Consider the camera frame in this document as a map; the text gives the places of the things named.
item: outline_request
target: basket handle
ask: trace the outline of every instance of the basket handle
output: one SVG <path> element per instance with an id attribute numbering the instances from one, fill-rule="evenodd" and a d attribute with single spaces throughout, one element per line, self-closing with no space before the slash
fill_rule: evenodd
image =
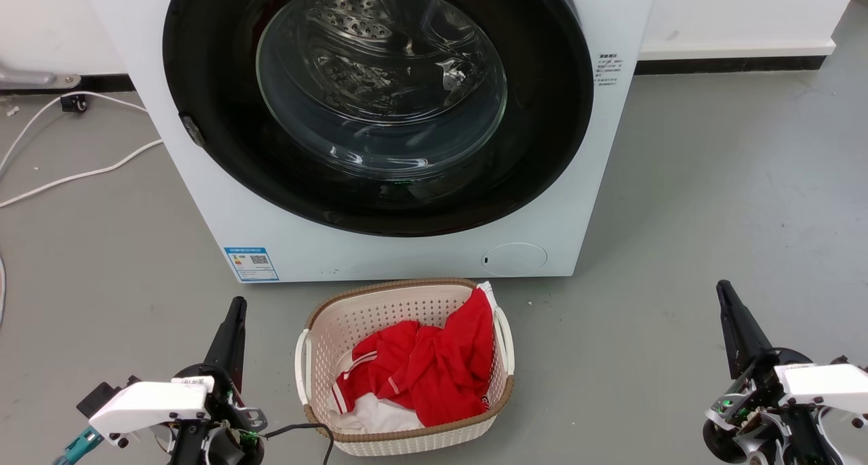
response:
<path id="1" fill-rule="evenodd" d="M 307 406 L 311 399 L 311 338 L 310 329 L 304 329 L 295 344 L 295 388 L 298 391 L 298 400 L 302 406 Z M 302 368 L 302 354 L 304 354 L 304 368 Z"/>
<path id="2" fill-rule="evenodd" d="M 494 308 L 494 321 L 496 324 L 495 334 L 500 338 L 500 348 L 503 349 L 503 362 L 507 375 L 511 376 L 515 373 L 515 347 L 512 345 L 512 330 L 509 329 L 509 321 L 506 320 L 506 314 L 497 306 Z"/>

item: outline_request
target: white washing machine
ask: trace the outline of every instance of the white washing machine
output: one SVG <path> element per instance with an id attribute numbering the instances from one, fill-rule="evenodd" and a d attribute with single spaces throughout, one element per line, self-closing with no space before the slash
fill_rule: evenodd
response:
<path id="1" fill-rule="evenodd" d="M 653 0 L 92 0 L 244 283 L 570 276 Z"/>

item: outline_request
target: white cable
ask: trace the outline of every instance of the white cable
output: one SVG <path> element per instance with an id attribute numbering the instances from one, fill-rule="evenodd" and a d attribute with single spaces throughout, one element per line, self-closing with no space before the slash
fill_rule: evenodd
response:
<path id="1" fill-rule="evenodd" d="M 12 142 L 12 146 L 9 147 L 9 150 L 7 150 L 6 155 L 3 156 L 3 161 L 0 161 L 0 178 L 3 177 L 3 169 L 6 168 L 6 163 L 9 161 L 9 158 L 12 156 L 13 150 L 15 150 L 15 147 L 18 145 L 18 142 L 21 141 L 21 138 L 23 138 L 24 134 L 27 132 L 27 130 L 31 128 L 31 126 L 33 125 L 35 120 L 37 120 L 37 118 L 39 118 L 41 116 L 41 114 L 45 113 L 47 108 L 52 107 L 53 104 L 57 104 L 61 100 L 61 98 L 80 95 L 80 94 L 86 95 L 86 96 L 93 96 L 93 97 L 97 97 L 97 98 L 104 98 L 105 100 L 117 102 L 118 104 L 124 104 L 124 106 L 134 107 L 138 110 L 141 110 L 144 113 L 148 112 L 147 109 L 139 106 L 139 104 L 133 104 L 131 102 L 127 102 L 124 100 L 118 100 L 117 98 L 108 97 L 108 96 L 103 95 L 103 94 L 97 94 L 96 92 L 76 91 L 76 92 L 68 92 L 67 94 L 62 94 L 60 96 L 57 96 L 56 98 L 53 98 L 52 101 L 50 101 L 45 106 L 43 106 L 43 108 L 41 108 L 38 113 L 35 113 L 33 118 L 31 118 L 31 120 L 27 122 L 27 125 L 24 126 L 24 129 L 21 129 L 21 132 L 18 134 L 18 138 L 15 138 L 15 141 Z M 20 196 L 12 197 L 12 199 L 9 199 L 8 201 L 4 201 L 4 202 L 0 203 L 0 208 L 4 208 L 8 205 L 11 205 L 12 203 L 16 203 L 16 202 L 19 202 L 20 200 L 27 199 L 27 197 L 35 196 L 38 193 L 41 193 L 41 191 L 50 189 L 56 185 L 66 184 L 69 181 L 78 180 L 78 178 L 90 177 L 92 175 L 98 175 L 98 174 L 105 174 L 105 172 L 107 172 L 107 171 L 112 171 L 113 169 L 117 169 L 117 168 L 121 167 L 122 165 L 124 165 L 124 163 L 127 163 L 128 161 L 134 159 L 134 157 L 138 156 L 140 153 L 144 152 L 144 150 L 148 150 L 149 148 L 157 146 L 158 144 L 161 144 L 161 143 L 162 143 L 162 140 L 156 140 L 156 141 L 152 141 L 148 144 L 145 144 L 145 146 L 140 147 L 138 150 L 136 150 L 136 152 L 130 153 L 130 155 L 127 155 L 127 157 L 125 157 L 125 159 L 122 159 L 120 162 L 115 163 L 111 167 L 106 167 L 106 168 L 102 168 L 102 169 L 95 169 L 95 171 L 84 172 L 84 174 L 77 174 L 77 175 L 73 175 L 73 176 L 70 176 L 67 178 L 61 178 L 61 180 L 55 180 L 50 184 L 46 184 L 46 185 L 43 185 L 42 187 L 39 187 L 38 189 L 31 190 L 29 193 L 24 193 L 24 194 L 21 194 Z M 6 266 L 3 265 L 3 257 L 0 257 L 0 326 L 3 325 L 3 310 L 5 307 L 6 307 Z"/>

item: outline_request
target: plastic basket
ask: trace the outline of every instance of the plastic basket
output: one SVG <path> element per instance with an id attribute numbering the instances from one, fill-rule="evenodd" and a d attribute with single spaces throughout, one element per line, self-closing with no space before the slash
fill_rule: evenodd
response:
<path id="1" fill-rule="evenodd" d="M 295 348 L 298 399 L 307 419 L 334 429 L 328 399 L 338 361 L 369 335 L 402 321 L 440 326 L 458 310 L 477 284 L 466 279 L 425 279 L 379 283 L 334 296 L 307 320 Z M 335 446 L 354 456 L 416 453 L 470 441 L 486 433 L 512 393 L 515 352 L 501 308 L 489 297 L 494 315 L 494 362 L 487 393 L 489 410 L 474 418 L 395 433 L 334 433 Z"/>

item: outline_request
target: white wall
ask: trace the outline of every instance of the white wall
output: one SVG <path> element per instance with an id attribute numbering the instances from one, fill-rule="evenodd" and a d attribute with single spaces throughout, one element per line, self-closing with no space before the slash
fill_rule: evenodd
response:
<path id="1" fill-rule="evenodd" d="M 640 60 L 825 55 L 850 0 L 656 0 Z"/>
<path id="2" fill-rule="evenodd" d="M 830 54 L 850 0 L 657 0 L 642 60 Z M 0 0 L 0 63 L 123 73 L 87 0 Z"/>

